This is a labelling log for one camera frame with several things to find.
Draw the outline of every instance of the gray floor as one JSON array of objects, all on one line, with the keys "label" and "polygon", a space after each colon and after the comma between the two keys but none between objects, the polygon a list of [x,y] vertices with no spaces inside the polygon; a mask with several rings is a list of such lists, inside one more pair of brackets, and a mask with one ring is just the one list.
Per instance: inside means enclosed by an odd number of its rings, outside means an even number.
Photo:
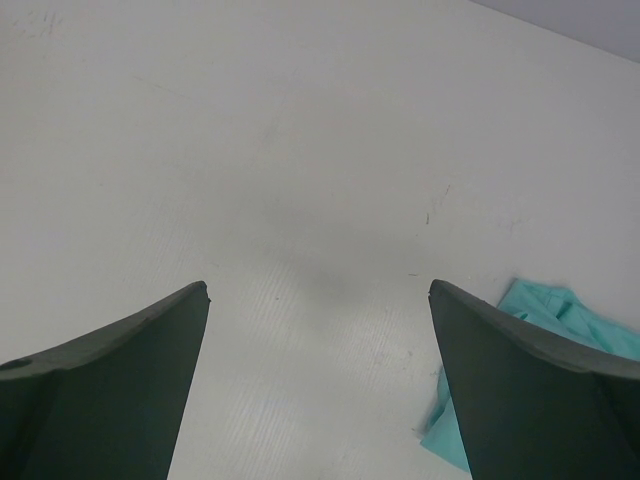
[{"label": "gray floor", "polygon": [[0,361],[206,280],[171,479],[466,478],[436,277],[640,326],[640,65],[462,0],[85,3],[0,6]]}]

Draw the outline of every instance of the cloth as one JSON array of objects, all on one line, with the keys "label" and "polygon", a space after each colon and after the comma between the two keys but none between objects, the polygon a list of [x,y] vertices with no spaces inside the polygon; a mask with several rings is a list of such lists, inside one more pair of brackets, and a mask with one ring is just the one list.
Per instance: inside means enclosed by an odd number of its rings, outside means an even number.
[{"label": "cloth", "polygon": [[[567,288],[516,280],[498,309],[574,342],[640,361],[640,334],[592,312]],[[438,378],[437,396],[422,446],[469,472],[444,370]]]}]

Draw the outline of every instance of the folded cloth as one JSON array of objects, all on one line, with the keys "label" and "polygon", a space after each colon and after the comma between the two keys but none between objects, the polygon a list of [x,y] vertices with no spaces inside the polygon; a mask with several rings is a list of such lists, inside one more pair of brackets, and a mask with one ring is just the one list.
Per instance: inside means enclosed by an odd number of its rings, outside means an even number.
[{"label": "folded cloth", "polygon": [[[640,361],[640,334],[592,312],[567,288],[516,280],[498,309],[574,342]],[[438,379],[437,395],[422,446],[469,472],[444,370]]]}]

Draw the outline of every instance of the teal cloth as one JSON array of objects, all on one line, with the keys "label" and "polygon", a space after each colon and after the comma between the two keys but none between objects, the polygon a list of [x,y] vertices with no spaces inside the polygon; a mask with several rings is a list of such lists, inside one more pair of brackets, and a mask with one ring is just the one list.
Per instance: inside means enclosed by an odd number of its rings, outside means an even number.
[{"label": "teal cloth", "polygon": [[[498,308],[574,342],[640,361],[640,334],[592,312],[567,288],[516,280]],[[437,403],[421,443],[452,465],[469,472],[444,370],[438,378]]]}]

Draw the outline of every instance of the turquoise fabric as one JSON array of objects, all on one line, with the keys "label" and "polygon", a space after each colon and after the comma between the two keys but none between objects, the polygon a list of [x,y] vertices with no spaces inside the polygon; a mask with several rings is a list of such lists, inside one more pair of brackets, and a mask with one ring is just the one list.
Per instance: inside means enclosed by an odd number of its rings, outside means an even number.
[{"label": "turquoise fabric", "polygon": [[[516,280],[498,308],[574,342],[640,361],[640,334],[592,312],[567,288]],[[444,371],[438,379],[437,403],[429,417],[422,446],[469,471]]]}]

